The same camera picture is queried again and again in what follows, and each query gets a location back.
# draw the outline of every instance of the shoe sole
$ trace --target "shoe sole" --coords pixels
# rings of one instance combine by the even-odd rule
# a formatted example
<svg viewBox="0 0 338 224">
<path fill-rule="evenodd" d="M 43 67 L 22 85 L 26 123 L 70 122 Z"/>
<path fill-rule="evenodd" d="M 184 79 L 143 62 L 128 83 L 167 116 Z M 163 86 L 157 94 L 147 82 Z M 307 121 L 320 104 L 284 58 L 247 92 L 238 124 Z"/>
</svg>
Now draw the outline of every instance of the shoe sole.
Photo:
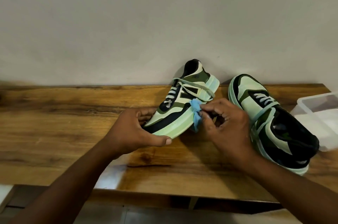
<svg viewBox="0 0 338 224">
<path fill-rule="evenodd" d="M 236 106 L 238 106 L 239 108 L 241 108 L 242 110 L 244 110 L 242 108 L 242 106 L 239 104 L 239 102 L 237 101 L 236 95 L 234 93 L 234 80 L 235 80 L 236 77 L 237 76 L 235 76 L 231 80 L 231 82 L 229 84 L 229 87 L 228 87 L 228 97 L 229 97 L 229 101 L 231 103 L 235 104 Z M 274 162 L 275 164 L 278 164 L 271 157 L 269 157 L 269 155 L 266 153 L 266 151 L 265 151 L 265 149 L 264 149 L 264 147 L 262 145 L 262 142 L 259 139 L 257 131 L 256 131 L 256 129 L 254 127 L 251 129 L 251 141 L 254 144 L 255 148 L 260 152 L 260 154 L 263 157 L 265 157 L 266 159 L 270 160 L 271 162 Z M 285 166 L 282 166 L 282 167 L 285 168 L 285 169 L 287 169 L 287 170 L 289 170 L 289 171 L 292 171 L 292 172 L 294 172 L 294 173 L 296 173 L 298 175 L 301 175 L 301 176 L 304 175 L 307 172 L 307 170 L 309 169 L 309 165 L 307 165 L 307 166 L 305 166 L 303 168 L 300 168 L 300 169 L 293 169 L 293 168 L 288 168 L 288 167 L 285 167 Z"/>
<path fill-rule="evenodd" d="M 217 80 L 216 77 L 213 75 L 210 76 L 209 80 L 205 84 L 206 87 L 208 87 L 210 90 L 212 90 L 213 93 L 216 92 L 218 86 L 219 86 L 219 81 Z M 208 97 L 208 93 L 204 90 L 201 90 L 199 96 L 201 97 Z M 171 124 L 167 125 L 166 127 L 154 132 L 153 134 L 155 135 L 166 135 L 171 138 L 176 138 L 177 136 L 181 135 L 183 132 L 185 132 L 192 124 L 194 123 L 193 121 L 194 117 L 194 112 L 192 111 L 192 107 L 189 107 L 183 115 L 181 115 L 179 118 L 177 118 L 174 122 Z"/>
</svg>

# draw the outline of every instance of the green and black sneaker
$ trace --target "green and black sneaker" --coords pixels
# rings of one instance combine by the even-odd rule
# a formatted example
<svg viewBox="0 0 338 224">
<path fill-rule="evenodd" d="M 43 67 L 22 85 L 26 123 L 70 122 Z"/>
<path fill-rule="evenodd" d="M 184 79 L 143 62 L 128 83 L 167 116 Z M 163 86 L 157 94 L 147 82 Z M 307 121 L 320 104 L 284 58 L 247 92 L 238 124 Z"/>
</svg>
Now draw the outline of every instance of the green and black sneaker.
<svg viewBox="0 0 338 224">
<path fill-rule="evenodd" d="M 155 135 L 179 136 L 193 124 L 190 101 L 199 99 L 205 104 L 214 98 L 218 86 L 219 81 L 204 71 L 200 61 L 189 60 L 183 75 L 173 79 L 167 97 L 142 128 Z"/>
<path fill-rule="evenodd" d="M 255 78 L 243 74 L 232 79 L 229 100 L 245 110 L 251 120 L 251 140 L 267 159 L 303 175 L 319 141 L 284 110 Z"/>
</svg>

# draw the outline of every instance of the clear plastic box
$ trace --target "clear plastic box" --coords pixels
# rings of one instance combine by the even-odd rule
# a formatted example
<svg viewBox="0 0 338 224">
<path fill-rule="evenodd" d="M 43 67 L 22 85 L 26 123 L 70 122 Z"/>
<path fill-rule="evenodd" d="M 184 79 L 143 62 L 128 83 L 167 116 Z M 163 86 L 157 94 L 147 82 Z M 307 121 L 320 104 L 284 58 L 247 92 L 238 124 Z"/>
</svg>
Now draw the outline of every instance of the clear plastic box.
<svg viewBox="0 0 338 224">
<path fill-rule="evenodd" d="M 290 112 L 319 139 L 319 150 L 338 148 L 338 92 L 299 98 Z"/>
</svg>

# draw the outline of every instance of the wood grain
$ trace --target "wood grain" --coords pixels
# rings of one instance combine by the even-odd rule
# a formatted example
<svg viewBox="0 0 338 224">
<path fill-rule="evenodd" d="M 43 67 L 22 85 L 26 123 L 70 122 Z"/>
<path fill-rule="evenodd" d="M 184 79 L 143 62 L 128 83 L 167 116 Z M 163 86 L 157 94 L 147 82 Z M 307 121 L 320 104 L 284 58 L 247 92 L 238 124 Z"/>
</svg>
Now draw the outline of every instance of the wood grain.
<svg viewBox="0 0 338 224">
<path fill-rule="evenodd" d="M 300 97 L 327 93 L 322 84 L 267 85 L 290 111 Z M 0 87 L 0 184 L 50 185 L 109 130 L 125 108 L 158 106 L 169 86 Z M 226 97 L 221 86 L 216 97 Z M 338 192 L 338 153 L 313 158 L 309 179 Z M 212 143 L 185 132 L 163 148 L 113 161 L 96 188 L 275 201 L 235 170 Z"/>
</svg>

